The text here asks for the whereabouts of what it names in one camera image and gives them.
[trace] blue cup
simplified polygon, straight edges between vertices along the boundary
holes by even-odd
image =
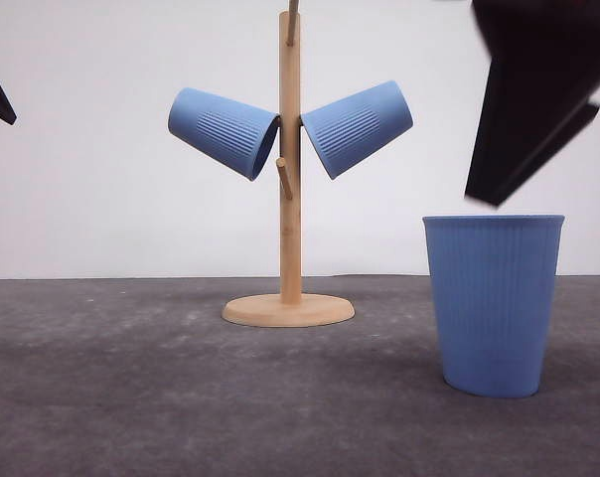
[[[395,81],[358,92],[301,117],[331,179],[412,127],[408,104]]]
[[[253,181],[276,137],[278,114],[187,87],[174,100],[168,129]]]
[[[522,398],[540,383],[563,216],[425,217],[443,375]]]

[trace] white wall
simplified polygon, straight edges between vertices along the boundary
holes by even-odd
[[[488,68],[469,2],[300,3],[303,109],[393,79],[415,120],[334,182],[303,133],[304,273],[426,273],[422,216],[494,212],[463,197]],[[0,277],[277,274],[277,144],[249,183],[166,123],[184,86],[277,110],[286,4],[0,0]],[[496,213],[567,215],[559,271],[600,273],[600,113]]]

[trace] wooden stand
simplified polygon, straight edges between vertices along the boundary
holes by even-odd
[[[231,301],[223,317],[251,326],[327,325],[355,315],[344,298],[302,293],[300,221],[300,16],[298,1],[280,14],[280,294]]]

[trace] gray floor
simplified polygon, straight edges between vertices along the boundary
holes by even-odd
[[[305,284],[357,316],[220,318],[274,279],[0,281],[0,477],[600,477],[600,277],[559,278],[525,399],[444,384],[427,277]]]

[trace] upright blue cup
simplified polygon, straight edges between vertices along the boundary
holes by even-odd
[[[273,145],[277,118],[273,112],[187,87],[174,100],[168,129],[253,181]]]
[[[388,81],[301,115],[331,179],[412,127],[408,104]]]
[[[425,217],[443,375],[521,398],[540,383],[564,216]]]

